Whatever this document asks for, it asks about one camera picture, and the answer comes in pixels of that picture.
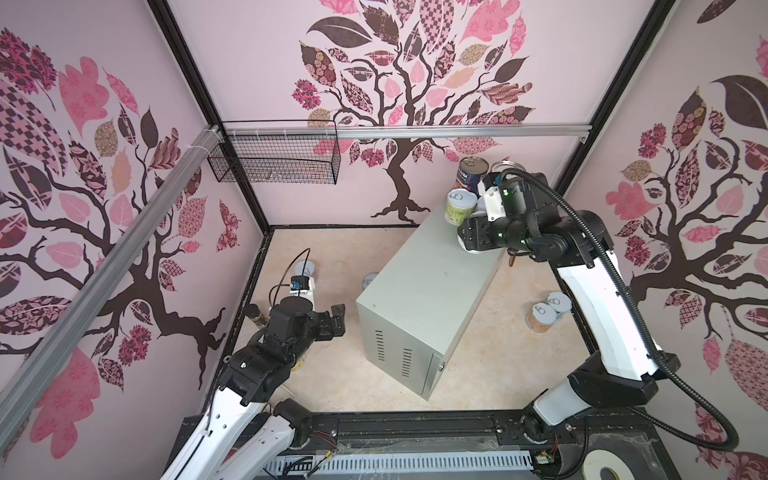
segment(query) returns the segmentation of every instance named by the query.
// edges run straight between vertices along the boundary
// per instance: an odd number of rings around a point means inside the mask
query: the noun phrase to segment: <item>pink wallpaper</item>
[[[613,234],[680,375],[739,431],[725,454],[662,432],[682,478],[768,478],[767,16],[754,0],[683,2],[568,192]],[[724,439],[669,383],[648,410]]]
[[[2,386],[205,125],[142,1],[76,7],[4,11]],[[200,410],[260,238],[237,186],[204,164],[2,453],[0,476],[159,477],[181,419]]]
[[[223,118],[340,127],[588,122],[651,3],[171,2]],[[337,185],[254,189],[271,223],[418,223],[461,157],[512,157],[554,183],[575,141],[344,141]]]

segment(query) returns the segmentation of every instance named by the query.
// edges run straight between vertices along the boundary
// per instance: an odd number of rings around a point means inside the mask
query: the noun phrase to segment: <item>white tape roll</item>
[[[592,450],[584,459],[581,474],[584,480],[601,480],[600,471],[607,468],[617,480],[634,480],[632,471],[621,458],[608,450]]]

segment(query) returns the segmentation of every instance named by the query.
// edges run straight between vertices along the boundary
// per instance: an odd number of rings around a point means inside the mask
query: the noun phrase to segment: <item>beige floor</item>
[[[324,311],[335,303],[346,304],[346,335],[314,343],[305,365],[285,383],[287,391],[278,390],[276,397],[293,396],[315,412],[519,409],[587,358],[570,315],[543,334],[525,324],[528,309],[558,289],[549,266],[521,258],[509,268],[504,255],[428,402],[368,362],[355,305],[362,277],[381,270],[413,231],[275,232],[253,301],[266,310],[269,288],[280,280],[288,262],[311,247],[310,259],[317,267],[316,308]],[[255,332],[256,327],[246,320],[236,349]]]

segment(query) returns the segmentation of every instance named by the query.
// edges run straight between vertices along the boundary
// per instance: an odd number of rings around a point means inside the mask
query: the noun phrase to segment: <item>aluminum rail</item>
[[[94,275],[75,295],[61,318],[46,332],[38,348],[0,394],[0,449],[13,438],[93,323],[104,303],[118,287],[194,171],[219,142],[215,127],[206,127],[176,167],[170,171],[133,225],[118,240]]]
[[[264,127],[225,122],[227,135],[328,135],[338,138],[586,137],[589,124],[402,125],[394,127]]]

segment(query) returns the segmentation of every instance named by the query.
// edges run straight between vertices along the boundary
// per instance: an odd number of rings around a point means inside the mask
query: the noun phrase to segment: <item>black wire basket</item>
[[[224,122],[226,135],[234,148],[217,145],[208,164],[219,182],[235,182],[242,175],[249,182],[282,182],[295,184],[336,184],[341,153],[335,121],[272,120]],[[248,124],[234,128],[228,124]],[[279,123],[282,133],[275,132]],[[259,126],[265,130],[259,132]],[[317,133],[305,133],[315,130]]]

